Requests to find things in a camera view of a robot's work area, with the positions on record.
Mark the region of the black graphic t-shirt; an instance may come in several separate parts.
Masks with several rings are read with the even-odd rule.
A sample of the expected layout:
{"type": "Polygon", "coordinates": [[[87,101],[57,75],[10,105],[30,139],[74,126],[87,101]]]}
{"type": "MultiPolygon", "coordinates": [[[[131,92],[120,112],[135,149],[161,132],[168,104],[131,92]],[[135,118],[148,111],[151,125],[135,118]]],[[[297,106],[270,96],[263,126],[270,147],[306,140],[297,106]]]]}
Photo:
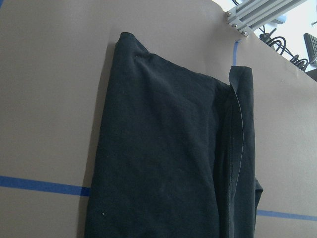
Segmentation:
{"type": "Polygon", "coordinates": [[[115,45],[88,202],[87,238],[252,238],[252,70],[229,84],[115,45]]]}

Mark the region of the aluminium frame post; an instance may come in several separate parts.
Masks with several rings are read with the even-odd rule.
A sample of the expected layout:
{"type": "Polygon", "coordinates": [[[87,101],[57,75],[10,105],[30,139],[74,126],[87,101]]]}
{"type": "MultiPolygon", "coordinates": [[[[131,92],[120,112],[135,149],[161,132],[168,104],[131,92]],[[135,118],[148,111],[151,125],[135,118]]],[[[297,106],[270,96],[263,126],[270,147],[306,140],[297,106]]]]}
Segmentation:
{"type": "Polygon", "coordinates": [[[304,3],[305,0],[245,0],[226,12],[227,23],[243,36],[248,36],[304,3]]]}

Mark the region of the black keyboard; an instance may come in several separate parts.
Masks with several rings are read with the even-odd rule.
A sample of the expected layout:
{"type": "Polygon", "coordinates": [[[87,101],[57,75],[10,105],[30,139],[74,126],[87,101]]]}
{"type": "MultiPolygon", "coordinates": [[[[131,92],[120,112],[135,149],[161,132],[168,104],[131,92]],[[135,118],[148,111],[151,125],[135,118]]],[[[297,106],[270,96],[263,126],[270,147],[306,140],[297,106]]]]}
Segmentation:
{"type": "Polygon", "coordinates": [[[317,65],[317,38],[309,33],[303,35],[310,64],[317,65]]]}

